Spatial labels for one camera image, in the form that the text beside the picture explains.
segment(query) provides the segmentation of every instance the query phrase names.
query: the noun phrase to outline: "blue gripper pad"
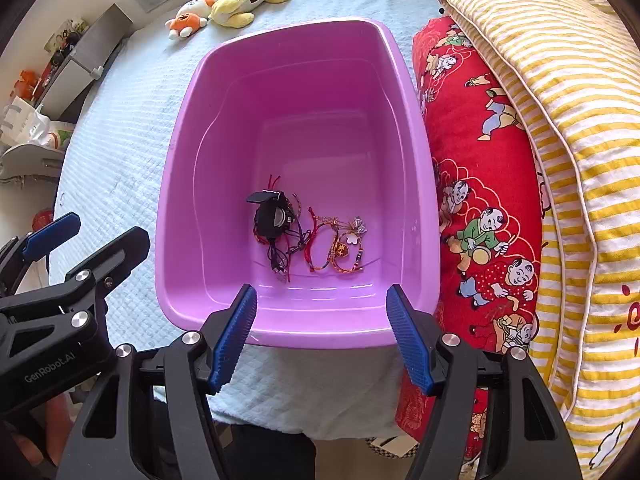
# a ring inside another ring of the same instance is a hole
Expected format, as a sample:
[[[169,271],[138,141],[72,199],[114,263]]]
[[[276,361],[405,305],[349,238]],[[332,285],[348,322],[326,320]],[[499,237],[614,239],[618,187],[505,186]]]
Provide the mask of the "blue gripper pad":
[[[238,302],[238,307],[226,324],[224,332],[213,349],[209,386],[216,393],[231,380],[231,376],[236,369],[240,352],[249,336],[251,325],[254,323],[258,307],[258,295],[255,289],[249,286],[244,295],[234,300],[234,304],[236,302]]]
[[[25,263],[37,262],[80,231],[80,217],[67,213],[27,238],[22,250]]]
[[[423,394],[429,395],[433,386],[429,366],[429,349],[422,342],[422,338],[409,316],[408,310],[413,307],[404,294],[398,292],[399,287],[399,285],[392,285],[386,292],[386,316],[391,323],[394,336],[396,336],[396,342],[411,382],[418,386]]]

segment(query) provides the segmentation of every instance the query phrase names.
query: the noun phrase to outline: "finger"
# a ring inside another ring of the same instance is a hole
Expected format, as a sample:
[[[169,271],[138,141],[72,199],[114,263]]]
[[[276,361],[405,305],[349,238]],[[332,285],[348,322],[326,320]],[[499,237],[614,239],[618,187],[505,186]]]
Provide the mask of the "finger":
[[[12,437],[14,442],[20,448],[20,451],[24,457],[29,461],[32,466],[37,466],[44,460],[44,457],[38,447],[28,438],[22,435],[13,433]]]
[[[60,463],[66,440],[69,438],[73,423],[66,405],[66,395],[61,394],[45,404],[47,434],[47,453],[55,465]]]

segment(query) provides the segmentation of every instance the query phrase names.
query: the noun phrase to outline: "red fabric with cartoon children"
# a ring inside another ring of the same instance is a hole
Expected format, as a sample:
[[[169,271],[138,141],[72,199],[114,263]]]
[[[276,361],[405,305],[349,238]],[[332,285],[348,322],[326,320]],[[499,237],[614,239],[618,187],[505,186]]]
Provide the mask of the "red fabric with cartoon children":
[[[450,18],[414,37],[414,70],[440,204],[436,318],[478,349],[527,349],[535,336],[541,195],[527,135],[505,92]],[[480,452],[487,393],[476,391],[466,446]],[[405,374],[396,421],[420,440],[433,399]]]

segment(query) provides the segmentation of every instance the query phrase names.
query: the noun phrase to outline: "floor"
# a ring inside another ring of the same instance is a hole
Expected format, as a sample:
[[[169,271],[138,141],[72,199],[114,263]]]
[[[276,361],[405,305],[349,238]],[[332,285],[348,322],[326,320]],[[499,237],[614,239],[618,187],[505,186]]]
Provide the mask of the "floor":
[[[404,480],[412,459],[390,459],[364,440],[316,440],[316,480]]]

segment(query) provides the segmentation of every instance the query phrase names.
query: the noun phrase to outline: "folded quilt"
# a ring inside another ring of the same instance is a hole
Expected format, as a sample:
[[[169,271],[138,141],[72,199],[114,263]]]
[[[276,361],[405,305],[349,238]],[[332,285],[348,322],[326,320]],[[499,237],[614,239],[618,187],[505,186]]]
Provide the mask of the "folded quilt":
[[[548,195],[540,330],[585,479],[640,415],[640,52],[606,0],[441,0],[507,92]]]

